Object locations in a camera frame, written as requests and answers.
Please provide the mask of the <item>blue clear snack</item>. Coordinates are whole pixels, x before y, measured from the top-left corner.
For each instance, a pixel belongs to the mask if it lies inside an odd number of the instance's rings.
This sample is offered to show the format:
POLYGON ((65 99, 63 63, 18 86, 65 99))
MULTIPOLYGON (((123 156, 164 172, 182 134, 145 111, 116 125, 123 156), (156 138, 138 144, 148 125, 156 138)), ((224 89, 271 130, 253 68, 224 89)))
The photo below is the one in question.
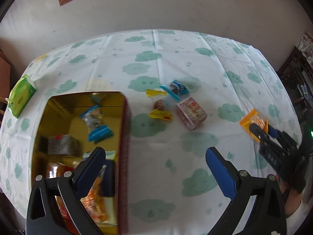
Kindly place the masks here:
POLYGON ((113 136, 113 131, 102 121, 99 105, 95 105, 80 115, 88 130, 88 141, 98 143, 113 136))

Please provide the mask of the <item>fried dough twist snack bag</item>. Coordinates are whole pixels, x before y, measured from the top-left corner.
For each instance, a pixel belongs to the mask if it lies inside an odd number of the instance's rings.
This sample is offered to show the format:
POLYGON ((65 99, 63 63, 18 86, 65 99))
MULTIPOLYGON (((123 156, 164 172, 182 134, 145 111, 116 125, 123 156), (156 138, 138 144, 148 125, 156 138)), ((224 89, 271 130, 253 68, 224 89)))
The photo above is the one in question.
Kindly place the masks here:
POLYGON ((96 224, 101 227, 116 226, 115 198, 100 195, 100 181, 98 174, 89 193, 81 202, 96 224))

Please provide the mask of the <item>dark green cube snack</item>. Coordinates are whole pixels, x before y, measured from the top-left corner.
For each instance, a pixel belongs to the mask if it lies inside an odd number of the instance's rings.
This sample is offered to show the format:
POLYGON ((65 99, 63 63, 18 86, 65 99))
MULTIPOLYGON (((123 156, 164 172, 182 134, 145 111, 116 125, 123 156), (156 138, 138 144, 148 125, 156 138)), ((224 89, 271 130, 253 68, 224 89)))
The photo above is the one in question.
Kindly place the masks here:
POLYGON ((57 135, 48 139, 48 150, 50 155, 79 156, 80 141, 71 134, 57 135))

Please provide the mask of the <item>yellow wrapped candy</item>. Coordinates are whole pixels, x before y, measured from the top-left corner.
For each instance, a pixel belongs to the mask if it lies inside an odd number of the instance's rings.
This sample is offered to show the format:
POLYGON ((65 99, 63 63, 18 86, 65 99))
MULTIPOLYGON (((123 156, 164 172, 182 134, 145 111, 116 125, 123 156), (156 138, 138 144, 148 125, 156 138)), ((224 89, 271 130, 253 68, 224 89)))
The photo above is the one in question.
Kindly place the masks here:
POLYGON ((165 121, 173 120, 171 103, 167 92, 148 89, 145 94, 152 102, 152 111, 149 113, 149 118, 165 121))

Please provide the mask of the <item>green tissue pack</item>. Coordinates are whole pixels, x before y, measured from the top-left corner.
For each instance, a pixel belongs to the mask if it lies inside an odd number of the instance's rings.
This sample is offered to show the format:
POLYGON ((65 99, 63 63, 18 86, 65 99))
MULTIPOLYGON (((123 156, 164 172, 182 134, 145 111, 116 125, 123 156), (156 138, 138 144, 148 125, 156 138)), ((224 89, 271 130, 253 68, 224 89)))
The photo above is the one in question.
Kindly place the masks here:
POLYGON ((28 101, 32 98, 37 88, 27 74, 23 75, 16 85, 12 88, 9 97, 6 98, 8 108, 12 115, 18 118, 27 105, 28 101))

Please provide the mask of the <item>blue snack packet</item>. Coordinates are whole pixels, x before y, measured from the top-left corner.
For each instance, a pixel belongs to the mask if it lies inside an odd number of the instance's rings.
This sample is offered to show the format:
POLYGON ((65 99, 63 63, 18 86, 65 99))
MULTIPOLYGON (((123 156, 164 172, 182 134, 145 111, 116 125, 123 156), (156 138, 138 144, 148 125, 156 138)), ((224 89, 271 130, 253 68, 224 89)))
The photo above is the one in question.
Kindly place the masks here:
POLYGON ((100 176, 100 195, 102 197, 115 196, 115 162, 106 160, 99 173, 100 176))

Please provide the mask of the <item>red brown cube snack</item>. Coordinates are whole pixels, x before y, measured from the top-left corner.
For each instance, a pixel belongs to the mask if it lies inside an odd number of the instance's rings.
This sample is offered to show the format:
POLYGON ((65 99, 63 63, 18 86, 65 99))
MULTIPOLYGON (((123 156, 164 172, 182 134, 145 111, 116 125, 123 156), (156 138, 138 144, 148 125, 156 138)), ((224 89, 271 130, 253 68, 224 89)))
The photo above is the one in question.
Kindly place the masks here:
POLYGON ((197 128, 207 119, 207 113, 192 97, 177 103, 176 111, 189 130, 197 128))

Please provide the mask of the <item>orange cloth covered table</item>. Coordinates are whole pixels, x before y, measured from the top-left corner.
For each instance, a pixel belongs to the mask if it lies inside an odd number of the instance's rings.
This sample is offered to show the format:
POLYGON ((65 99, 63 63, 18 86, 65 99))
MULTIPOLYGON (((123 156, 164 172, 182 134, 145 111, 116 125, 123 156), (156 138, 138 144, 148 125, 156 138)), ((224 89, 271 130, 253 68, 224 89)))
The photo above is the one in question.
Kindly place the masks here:
POLYGON ((4 54, 0 51, 0 96, 7 98, 10 94, 11 66, 4 54))

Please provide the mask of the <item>stack of newspapers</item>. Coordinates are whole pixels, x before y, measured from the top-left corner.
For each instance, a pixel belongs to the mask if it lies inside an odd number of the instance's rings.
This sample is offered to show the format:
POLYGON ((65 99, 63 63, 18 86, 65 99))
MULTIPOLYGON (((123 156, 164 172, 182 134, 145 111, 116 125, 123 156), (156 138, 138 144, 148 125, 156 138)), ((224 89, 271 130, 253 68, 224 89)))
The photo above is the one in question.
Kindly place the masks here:
POLYGON ((312 36, 305 32, 300 38, 297 48, 301 51, 303 56, 306 58, 310 66, 313 65, 313 41, 312 36))

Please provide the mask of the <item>white cloud pattern tablecloth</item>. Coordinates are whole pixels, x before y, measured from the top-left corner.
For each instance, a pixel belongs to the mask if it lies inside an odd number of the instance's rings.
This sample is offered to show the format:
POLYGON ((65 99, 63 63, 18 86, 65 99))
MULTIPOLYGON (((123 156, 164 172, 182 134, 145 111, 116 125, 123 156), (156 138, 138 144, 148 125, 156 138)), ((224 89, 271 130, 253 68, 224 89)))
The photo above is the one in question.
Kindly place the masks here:
POLYGON ((22 80, 19 116, 1 126, 1 189, 27 215, 36 176, 52 163, 77 167, 96 147, 115 163, 97 175, 83 208, 107 233, 207 234, 236 188, 217 173, 216 148, 248 176, 274 183, 276 161, 262 156, 249 126, 278 130, 300 144, 292 102, 263 54, 203 33, 113 33, 33 60, 22 80))

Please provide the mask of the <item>orange snack packet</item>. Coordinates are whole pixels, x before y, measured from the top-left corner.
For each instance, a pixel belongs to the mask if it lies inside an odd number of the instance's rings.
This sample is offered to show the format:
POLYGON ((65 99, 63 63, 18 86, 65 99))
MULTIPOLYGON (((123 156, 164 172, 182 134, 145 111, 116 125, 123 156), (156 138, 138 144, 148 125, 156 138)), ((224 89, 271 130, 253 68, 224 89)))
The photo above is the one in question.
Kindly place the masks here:
POLYGON ((261 128, 261 130, 265 133, 268 133, 268 119, 264 119, 256 109, 253 109, 252 111, 247 114, 242 120, 239 122, 240 126, 248 132, 255 141, 258 143, 260 142, 260 139, 255 136, 249 129, 251 124, 256 124, 258 127, 261 128))

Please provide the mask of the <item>red snack packet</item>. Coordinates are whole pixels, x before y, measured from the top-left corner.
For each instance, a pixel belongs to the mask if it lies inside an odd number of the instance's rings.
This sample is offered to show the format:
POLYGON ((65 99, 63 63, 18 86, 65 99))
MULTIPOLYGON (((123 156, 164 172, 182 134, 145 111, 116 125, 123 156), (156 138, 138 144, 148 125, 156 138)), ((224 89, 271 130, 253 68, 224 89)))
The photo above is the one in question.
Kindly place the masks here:
MULTIPOLYGON (((67 171, 74 171, 72 167, 68 167, 59 162, 49 162, 47 168, 47 175, 46 178, 56 178, 62 176, 67 171)), ((66 227, 69 229, 70 232, 73 234, 79 234, 76 227, 74 226, 69 213, 66 210, 66 207, 63 203, 63 200, 60 196, 55 196, 58 208, 60 213, 63 217, 66 227)))

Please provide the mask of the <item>red toffee tin box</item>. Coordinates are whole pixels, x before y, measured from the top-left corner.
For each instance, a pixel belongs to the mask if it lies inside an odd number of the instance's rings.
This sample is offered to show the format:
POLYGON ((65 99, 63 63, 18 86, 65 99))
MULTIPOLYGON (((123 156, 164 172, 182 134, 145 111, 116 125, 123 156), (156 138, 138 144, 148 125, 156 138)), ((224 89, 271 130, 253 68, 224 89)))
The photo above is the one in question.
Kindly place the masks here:
POLYGON ((117 91, 80 92, 61 94, 48 99, 37 130, 33 148, 31 177, 48 172, 50 162, 60 162, 70 167, 81 161, 83 154, 100 146, 105 151, 115 152, 115 218, 117 227, 105 227, 108 234, 126 234, 127 217, 127 169, 130 139, 131 113, 126 97, 117 91), (87 125, 80 115, 87 109, 99 105, 102 122, 113 135, 98 143, 87 139, 87 125), (49 154, 48 139, 52 136, 70 134, 79 143, 78 154, 49 154))

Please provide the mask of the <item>small blue wrapped candy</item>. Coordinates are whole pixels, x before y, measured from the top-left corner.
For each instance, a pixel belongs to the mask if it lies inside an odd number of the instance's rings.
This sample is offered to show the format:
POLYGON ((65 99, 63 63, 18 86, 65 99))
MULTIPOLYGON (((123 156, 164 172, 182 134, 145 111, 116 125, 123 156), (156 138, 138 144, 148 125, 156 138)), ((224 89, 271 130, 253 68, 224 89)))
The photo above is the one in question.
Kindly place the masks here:
POLYGON ((173 80, 166 85, 160 85, 160 88, 175 101, 180 101, 181 96, 189 94, 187 87, 177 80, 173 80))

